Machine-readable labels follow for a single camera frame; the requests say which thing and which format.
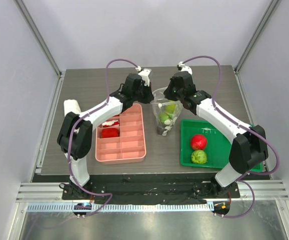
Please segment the yellow-green fake fruit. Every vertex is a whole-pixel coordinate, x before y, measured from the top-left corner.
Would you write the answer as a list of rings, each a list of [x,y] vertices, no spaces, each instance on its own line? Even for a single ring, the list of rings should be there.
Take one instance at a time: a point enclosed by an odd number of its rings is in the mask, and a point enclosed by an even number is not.
[[[165,112],[161,112],[158,118],[163,125],[169,125],[171,123],[169,115]]]

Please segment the yellow-green fake pear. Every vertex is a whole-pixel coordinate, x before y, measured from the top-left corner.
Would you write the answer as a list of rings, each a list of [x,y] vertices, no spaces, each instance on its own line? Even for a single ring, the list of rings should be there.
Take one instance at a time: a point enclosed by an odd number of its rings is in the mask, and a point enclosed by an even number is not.
[[[167,104],[167,105],[165,106],[165,112],[166,112],[167,114],[173,114],[174,111],[175,111],[176,106],[177,106],[177,105],[175,104],[175,101],[170,101],[169,104]]]

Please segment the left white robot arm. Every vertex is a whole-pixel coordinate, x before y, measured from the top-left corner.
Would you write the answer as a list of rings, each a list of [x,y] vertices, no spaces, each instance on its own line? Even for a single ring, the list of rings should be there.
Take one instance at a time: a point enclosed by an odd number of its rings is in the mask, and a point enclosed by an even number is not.
[[[97,106],[81,112],[68,112],[62,122],[57,144],[69,164],[69,184],[63,189],[84,200],[90,196],[90,175],[87,169],[87,154],[92,146],[92,135],[103,123],[123,116],[135,105],[149,104],[154,99],[149,78],[150,70],[130,73],[119,89]]]

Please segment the red fake apple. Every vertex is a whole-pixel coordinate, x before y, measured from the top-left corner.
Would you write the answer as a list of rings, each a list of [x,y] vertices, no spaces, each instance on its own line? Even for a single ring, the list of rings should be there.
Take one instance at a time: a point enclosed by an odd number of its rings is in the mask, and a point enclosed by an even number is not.
[[[193,150],[204,150],[208,145],[207,138],[202,134],[196,134],[191,138],[190,146]]]

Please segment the green fake apple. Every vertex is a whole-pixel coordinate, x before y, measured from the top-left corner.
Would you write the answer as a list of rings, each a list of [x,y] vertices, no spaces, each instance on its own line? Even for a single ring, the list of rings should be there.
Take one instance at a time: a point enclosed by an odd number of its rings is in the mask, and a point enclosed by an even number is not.
[[[201,149],[195,150],[190,158],[193,164],[205,164],[208,161],[206,152]]]

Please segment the clear polka dot zip bag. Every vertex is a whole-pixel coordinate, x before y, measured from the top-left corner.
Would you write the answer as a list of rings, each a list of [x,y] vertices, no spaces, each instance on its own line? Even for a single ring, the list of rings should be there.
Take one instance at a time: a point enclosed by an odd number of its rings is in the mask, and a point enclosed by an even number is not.
[[[180,116],[182,109],[183,109],[183,105],[181,104],[180,101],[174,101],[176,104],[175,107],[175,111],[173,114],[168,114],[169,118],[170,118],[170,124],[169,125],[165,125],[162,124],[159,120],[159,114],[165,112],[165,106],[169,104],[170,101],[172,100],[168,100],[165,98],[164,96],[164,91],[166,90],[167,87],[162,87],[159,89],[156,89],[152,92],[154,99],[151,102],[152,105],[152,111],[153,114],[155,116],[156,119],[156,132],[158,135],[160,136],[166,136],[168,134],[168,132],[173,128],[173,126],[175,125],[178,117]]]

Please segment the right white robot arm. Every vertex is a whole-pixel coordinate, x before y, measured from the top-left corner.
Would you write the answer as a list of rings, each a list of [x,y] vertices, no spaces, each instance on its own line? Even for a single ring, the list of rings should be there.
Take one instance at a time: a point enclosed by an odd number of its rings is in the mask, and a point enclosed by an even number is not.
[[[185,109],[208,121],[231,144],[228,163],[210,180],[213,196],[223,197],[237,179],[268,158],[265,130],[238,120],[221,108],[210,94],[197,90],[188,71],[179,71],[170,78],[164,96],[180,101]]]

